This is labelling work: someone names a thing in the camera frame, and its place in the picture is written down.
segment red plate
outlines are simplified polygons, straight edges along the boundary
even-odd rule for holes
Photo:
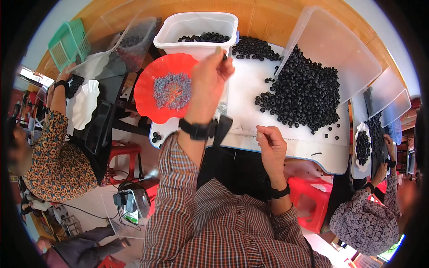
[[[136,99],[136,108],[141,116],[149,117],[152,122],[164,124],[170,118],[185,116],[187,105],[180,110],[157,108],[154,98],[155,79],[166,76],[169,72],[172,74],[185,73],[191,78],[192,67],[198,63],[191,55],[184,53],[168,54],[162,56],[151,64],[141,73],[134,87],[134,98]]]

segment patterned blouse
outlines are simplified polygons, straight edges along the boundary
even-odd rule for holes
[[[166,139],[155,213],[146,228],[142,267],[311,267],[296,209],[273,216],[268,204],[232,194],[217,179],[196,191],[198,168]],[[332,267],[314,251],[315,267]]]
[[[91,191],[97,179],[88,158],[64,142],[68,119],[50,111],[40,138],[33,144],[33,163],[24,176],[27,188],[45,201],[62,202]]]
[[[399,241],[396,219],[401,215],[396,205],[396,174],[387,176],[384,206],[369,201],[370,193],[358,190],[349,202],[342,203],[331,218],[329,227],[344,243],[357,251],[375,256]]]

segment green plastic basket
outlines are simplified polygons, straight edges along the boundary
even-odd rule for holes
[[[48,50],[60,72],[76,60],[76,51],[80,60],[84,61],[91,47],[85,38],[82,20],[64,22],[48,43]]]

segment power adapter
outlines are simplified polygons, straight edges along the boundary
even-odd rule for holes
[[[116,193],[113,195],[113,203],[116,206],[124,206],[127,204],[127,195],[126,193]]]

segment pile of black beads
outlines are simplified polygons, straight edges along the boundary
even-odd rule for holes
[[[161,140],[161,135],[159,135],[157,132],[154,132],[152,135],[153,135],[153,138],[152,138],[153,143]]]
[[[322,68],[321,63],[306,59],[296,45],[278,79],[265,79],[266,83],[273,82],[270,90],[275,94],[263,92],[256,96],[255,104],[261,106],[261,112],[276,115],[284,125],[307,125],[314,135],[340,118],[336,112],[340,103],[337,74],[334,67]]]
[[[219,33],[202,33],[201,36],[193,35],[182,36],[177,40],[178,43],[181,42],[209,42],[209,43],[224,43],[229,41],[230,37],[226,35],[221,35]]]
[[[78,91],[79,87],[83,84],[83,81],[85,78],[72,74],[70,78],[67,80],[67,83],[69,84],[69,90],[66,91],[66,97],[68,99],[73,98],[76,91]]]
[[[246,59],[252,58],[260,61],[263,61],[264,58],[270,61],[281,59],[279,53],[274,53],[274,50],[271,49],[268,42],[251,36],[240,36],[240,41],[233,46],[231,54],[233,56],[239,54],[236,56],[237,59],[244,59],[244,57],[246,57]]]
[[[371,155],[369,150],[370,144],[366,131],[359,131],[356,140],[356,156],[361,166],[365,165],[366,161],[368,161],[368,157]]]
[[[375,158],[383,157],[383,146],[384,139],[381,132],[381,123],[380,123],[381,112],[374,115],[368,122],[364,122],[368,125],[369,135],[371,136],[372,142],[372,153]]]

